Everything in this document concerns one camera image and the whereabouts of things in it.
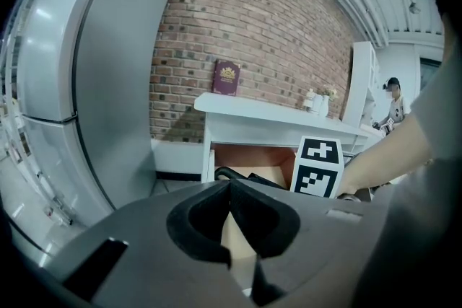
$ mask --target red book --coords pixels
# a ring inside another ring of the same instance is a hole
[[[239,82],[240,64],[230,61],[217,61],[212,91],[216,94],[236,96]]]

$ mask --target white baseboard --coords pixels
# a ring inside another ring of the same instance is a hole
[[[152,138],[151,147],[156,171],[202,173],[203,144],[173,143]]]

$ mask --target brick wall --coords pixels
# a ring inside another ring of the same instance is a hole
[[[241,63],[241,97],[300,108],[309,88],[335,84],[337,118],[355,34],[335,0],[169,0],[152,59],[152,135],[201,142],[193,103],[210,91],[217,58]]]

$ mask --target black and white marker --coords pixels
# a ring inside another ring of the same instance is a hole
[[[344,172],[340,140],[303,136],[290,191],[335,198]]]

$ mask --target gray sleeve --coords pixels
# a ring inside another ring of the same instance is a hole
[[[462,54],[456,46],[412,104],[433,158],[462,158]]]

